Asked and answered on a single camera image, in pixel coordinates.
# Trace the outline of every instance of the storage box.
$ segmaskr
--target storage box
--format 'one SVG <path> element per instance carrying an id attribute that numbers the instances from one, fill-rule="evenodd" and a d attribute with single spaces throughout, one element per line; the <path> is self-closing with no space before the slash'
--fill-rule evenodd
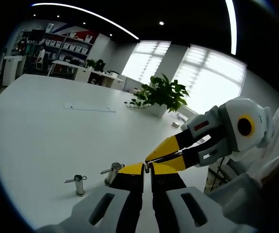
<path id="1" fill-rule="evenodd" d="M 86 37 L 85 37 L 85 42 L 86 43 L 90 43 L 90 41 L 91 41 L 91 39 L 92 39 L 93 37 L 91 36 L 91 35 L 87 35 Z"/>
<path id="2" fill-rule="evenodd" d="M 69 48 L 69 46 L 70 46 L 70 44 L 69 43 L 64 43 L 64 45 L 63 45 L 63 49 L 68 49 Z"/>
<path id="3" fill-rule="evenodd" d="M 75 50 L 75 48 L 76 48 L 76 46 L 75 46 L 75 45 L 70 45 L 70 46 L 69 46 L 69 50 L 71 50 L 71 51 L 74 51 L 74 50 Z"/>
<path id="4" fill-rule="evenodd" d="M 49 23 L 47 28 L 46 28 L 46 33 L 50 33 L 52 31 L 53 27 L 54 27 L 54 24 L 53 23 Z"/>
<path id="5" fill-rule="evenodd" d="M 57 54 L 56 53 L 52 53 L 52 59 L 56 60 L 56 58 L 57 58 Z"/>
<path id="6" fill-rule="evenodd" d="M 51 40 L 50 46 L 55 46 L 56 40 Z"/>
<path id="7" fill-rule="evenodd" d="M 58 60 L 63 61 L 65 59 L 65 55 L 60 55 Z"/>
<path id="8" fill-rule="evenodd" d="M 81 53 L 86 54 L 88 52 L 88 49 L 82 48 Z"/>
<path id="9" fill-rule="evenodd" d="M 81 52 L 81 49 L 82 49 L 82 47 L 81 47 L 81 46 L 76 46 L 75 51 L 76 51 L 76 52 Z"/>
<path id="10" fill-rule="evenodd" d="M 61 41 L 56 41 L 55 47 L 60 48 L 61 47 L 62 42 Z"/>
<path id="11" fill-rule="evenodd" d="M 75 35 L 76 35 L 76 33 L 70 33 L 70 34 L 69 34 L 69 37 L 75 38 Z"/>
<path id="12" fill-rule="evenodd" d="M 46 40 L 46 45 L 49 46 L 51 43 L 51 40 Z"/>

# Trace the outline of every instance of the led light strip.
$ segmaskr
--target led light strip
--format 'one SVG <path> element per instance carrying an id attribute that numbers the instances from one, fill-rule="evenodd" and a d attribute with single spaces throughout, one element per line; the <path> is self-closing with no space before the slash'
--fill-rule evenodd
<path id="1" fill-rule="evenodd" d="M 115 25 L 115 26 L 118 27 L 119 29 L 122 29 L 122 30 L 125 31 L 127 34 L 129 34 L 129 35 L 131 35 L 132 37 L 134 37 L 136 40 L 139 39 L 139 38 L 138 38 L 137 36 L 135 36 L 133 33 L 129 32 L 128 30 L 126 30 L 125 28 L 123 28 L 123 27 L 121 27 L 120 25 L 116 24 L 115 22 L 112 22 L 111 20 L 109 20 L 109 19 L 107 19 L 107 18 L 105 18 L 105 17 L 103 17 L 103 16 L 100 16 L 100 15 L 98 15 L 98 14 L 95 14 L 95 13 L 93 13 L 93 12 L 91 12 L 91 11 L 84 10 L 84 9 L 82 9 L 82 8 L 80 8 L 80 7 L 70 6 L 70 5 L 66 5 L 66 4 L 60 4 L 60 3 L 35 3 L 35 4 L 33 4 L 32 6 L 42 6 L 42 5 L 64 6 L 64 7 L 69 7 L 69 8 L 72 8 L 72 9 L 79 10 L 79 11 L 84 11 L 84 12 L 86 12 L 86 13 L 89 13 L 89 14 L 91 14 L 91 15 L 94 15 L 94 16 L 96 16 L 96 17 L 98 17 L 98 18 L 101 18 L 101 19 L 103 19 L 103 20 L 105 20 L 105 21 L 107 21 L 107 22 L 109 22 L 109 23 Z"/>
<path id="2" fill-rule="evenodd" d="M 236 54 L 236 44 L 237 44 L 237 31 L 236 31 L 236 17 L 235 9 L 232 0 L 226 0 L 229 18 L 230 18 L 230 27 L 231 27 L 231 53 Z"/>

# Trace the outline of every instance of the green leaves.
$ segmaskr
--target green leaves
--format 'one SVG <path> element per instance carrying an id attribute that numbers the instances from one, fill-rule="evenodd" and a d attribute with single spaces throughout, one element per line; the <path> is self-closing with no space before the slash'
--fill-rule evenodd
<path id="1" fill-rule="evenodd" d="M 164 81 L 167 83 L 167 84 L 169 84 L 169 80 L 168 80 L 168 78 L 162 73 L 162 76 L 163 76 L 163 78 L 164 78 Z"/>
<path id="2" fill-rule="evenodd" d="M 178 101 L 179 101 L 180 103 L 184 104 L 184 105 L 188 105 L 187 102 L 186 102 L 185 100 L 183 100 L 183 99 L 179 99 Z"/>
<path id="3" fill-rule="evenodd" d="M 142 90 L 136 92 L 131 102 L 125 104 L 130 108 L 147 108 L 154 104 L 166 105 L 170 112 L 177 111 L 182 104 L 187 105 L 183 99 L 184 95 L 189 95 L 186 86 L 178 84 L 177 80 L 169 82 L 168 78 L 162 74 L 162 78 L 151 76 L 151 86 L 142 85 Z"/>

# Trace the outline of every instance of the window blind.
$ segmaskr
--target window blind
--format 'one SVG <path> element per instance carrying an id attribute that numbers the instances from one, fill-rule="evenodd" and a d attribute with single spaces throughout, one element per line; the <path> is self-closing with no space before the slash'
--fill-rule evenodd
<path id="1" fill-rule="evenodd" d="M 131 54 L 122 75 L 150 84 L 150 77 L 158 69 L 169 45 L 169 41 L 141 41 Z"/>
<path id="2" fill-rule="evenodd" d="M 225 54 L 191 46 L 174 79 L 186 86 L 188 107 L 203 114 L 214 105 L 238 97 L 244 83 L 246 64 Z"/>

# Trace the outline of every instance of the desk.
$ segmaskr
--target desk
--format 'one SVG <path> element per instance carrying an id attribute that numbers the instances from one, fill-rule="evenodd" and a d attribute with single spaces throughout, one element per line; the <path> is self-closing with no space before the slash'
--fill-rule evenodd
<path id="1" fill-rule="evenodd" d="M 52 66 L 48 72 L 48 76 L 50 76 L 52 74 L 56 64 L 74 68 L 75 69 L 75 74 L 74 74 L 75 81 L 87 83 L 89 80 L 90 74 L 95 73 L 95 74 L 105 77 L 105 81 L 102 84 L 102 86 L 106 86 L 106 87 L 117 89 L 117 90 L 123 89 L 124 81 L 117 77 L 113 77 L 112 75 L 109 75 L 109 74 L 105 74 L 102 72 L 98 72 L 98 71 L 91 70 L 88 68 L 80 67 L 80 66 L 70 64 L 70 63 L 64 62 L 64 61 L 59 61 L 59 60 L 52 62 Z"/>
<path id="2" fill-rule="evenodd" d="M 166 137 L 180 132 L 173 118 L 127 109 L 132 94 L 88 83 L 24 74 L 0 95 L 0 181 L 10 200 L 33 229 L 70 216 L 83 198 L 74 184 L 79 173 L 86 196 L 103 185 L 100 172 L 112 162 L 143 162 Z M 67 102 L 109 107 L 116 113 L 69 110 Z M 208 166 L 180 172 L 187 186 L 203 191 Z M 150 174 L 145 174 L 138 232 L 157 229 Z"/>
<path id="3" fill-rule="evenodd" d="M 15 78 L 23 74 L 26 56 L 5 56 L 2 85 L 10 85 Z"/>

